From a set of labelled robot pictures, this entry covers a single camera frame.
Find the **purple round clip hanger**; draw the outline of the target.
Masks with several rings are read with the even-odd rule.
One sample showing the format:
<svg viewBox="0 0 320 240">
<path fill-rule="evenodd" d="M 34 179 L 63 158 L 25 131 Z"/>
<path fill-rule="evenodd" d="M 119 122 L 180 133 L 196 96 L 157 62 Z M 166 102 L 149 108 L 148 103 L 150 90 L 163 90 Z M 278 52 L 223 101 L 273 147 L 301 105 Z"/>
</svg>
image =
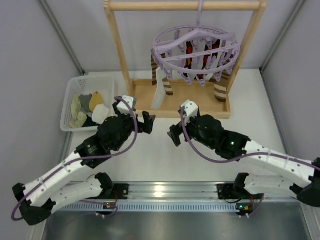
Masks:
<svg viewBox="0 0 320 240">
<path fill-rule="evenodd" d="M 178 73 L 189 85 L 194 80 L 205 86 L 212 76 L 219 82 L 222 72 L 233 72 L 234 65 L 240 55 L 240 44 L 234 33 L 201 24 L 204 1 L 199 1 L 195 24 L 178 25 L 160 33 L 153 42 L 151 55 L 157 66 L 171 80 L 173 73 Z M 219 48 L 205 51 L 205 46 L 211 46 L 220 40 Z M 186 42 L 193 41 L 193 53 L 186 54 Z M 217 54 L 208 59 L 207 69 L 202 70 L 203 57 Z M 198 65 L 198 70 L 184 68 L 187 58 L 194 58 L 192 63 Z"/>
</svg>

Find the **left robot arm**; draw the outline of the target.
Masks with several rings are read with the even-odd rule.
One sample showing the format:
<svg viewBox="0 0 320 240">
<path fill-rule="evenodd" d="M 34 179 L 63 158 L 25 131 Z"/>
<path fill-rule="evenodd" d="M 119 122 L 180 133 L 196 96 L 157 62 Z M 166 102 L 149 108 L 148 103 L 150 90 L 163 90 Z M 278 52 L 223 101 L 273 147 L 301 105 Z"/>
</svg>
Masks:
<svg viewBox="0 0 320 240">
<path fill-rule="evenodd" d="M 105 199 L 111 195 L 114 183 L 105 172 L 78 184 L 69 183 L 112 157 L 129 151 L 132 144 L 120 149 L 131 135 L 152 133 L 156 116 L 143 111 L 143 122 L 140 122 L 135 106 L 134 99 L 117 97 L 113 104 L 115 116 L 107 117 L 97 127 L 95 135 L 84 140 L 64 161 L 43 176 L 27 184 L 14 185 L 12 191 L 18 201 L 14 211 L 20 212 L 19 219 L 34 226 L 69 204 L 86 199 Z"/>
</svg>

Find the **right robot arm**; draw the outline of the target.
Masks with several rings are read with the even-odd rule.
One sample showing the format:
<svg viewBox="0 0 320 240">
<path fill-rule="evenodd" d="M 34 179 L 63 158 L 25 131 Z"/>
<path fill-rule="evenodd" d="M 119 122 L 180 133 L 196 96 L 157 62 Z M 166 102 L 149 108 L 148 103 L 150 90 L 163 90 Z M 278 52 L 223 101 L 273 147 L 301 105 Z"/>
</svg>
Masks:
<svg viewBox="0 0 320 240">
<path fill-rule="evenodd" d="M 196 141 L 222 159 L 217 164 L 240 162 L 257 166 L 271 175 L 247 172 L 237 174 L 232 190 L 237 198 L 249 195 L 282 195 L 297 199 L 303 204 L 320 206 L 320 160 L 297 159 L 271 150 L 248 136 L 229 131 L 210 115 L 196 116 L 169 128 L 168 136 L 178 147 L 180 136 L 189 144 Z"/>
</svg>

